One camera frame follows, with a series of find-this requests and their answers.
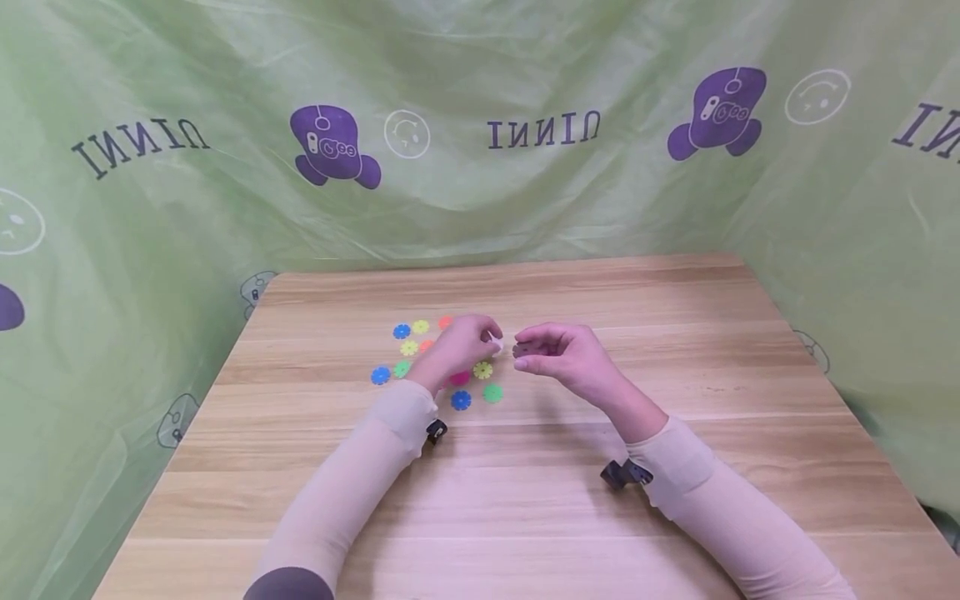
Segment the purple robot logo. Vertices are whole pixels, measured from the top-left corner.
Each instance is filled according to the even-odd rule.
[[[314,185],[327,180],[356,180],[367,189],[380,184],[380,165],[357,150],[357,122],[338,107],[311,105],[290,115],[290,131],[305,154],[297,156],[297,170]]]
[[[693,92],[693,120],[670,132],[667,152],[674,160],[717,146],[732,156],[745,154],[760,139],[760,122],[750,115],[766,87],[763,71],[748,66],[707,76]]]

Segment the arm sleeve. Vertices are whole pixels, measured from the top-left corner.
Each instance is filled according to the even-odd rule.
[[[654,475],[644,488],[651,504],[703,546],[749,600],[855,599],[804,530],[682,421],[671,417],[627,451]]]
[[[437,405],[420,384],[392,383],[294,498],[247,598],[332,598],[347,551],[396,477],[419,458],[436,417]],[[284,595],[294,593],[289,585],[301,595]]]

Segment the green backdrop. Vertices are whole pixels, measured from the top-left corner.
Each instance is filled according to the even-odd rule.
[[[7,0],[0,594],[92,593],[283,271],[737,252],[960,516],[958,28],[952,0]]]

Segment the smiley face logo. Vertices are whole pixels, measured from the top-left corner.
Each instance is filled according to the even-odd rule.
[[[420,158],[430,147],[430,128],[410,110],[394,110],[383,124],[387,147],[400,158]]]
[[[816,125],[837,113],[850,94],[850,78],[837,69],[823,69],[801,79],[786,97],[786,118],[797,125]]]
[[[40,245],[46,232],[46,222],[36,206],[0,187],[0,254],[25,254]]]

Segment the wood grain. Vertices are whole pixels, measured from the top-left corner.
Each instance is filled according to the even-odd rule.
[[[508,336],[589,324],[666,410],[773,498],[860,598],[954,598],[960,564],[749,270],[723,254],[291,274],[270,284],[95,596],[237,598],[313,469],[402,358],[394,324],[486,312]],[[733,598],[723,572],[599,478],[602,414],[494,362],[505,396],[455,413],[384,498],[338,598]]]

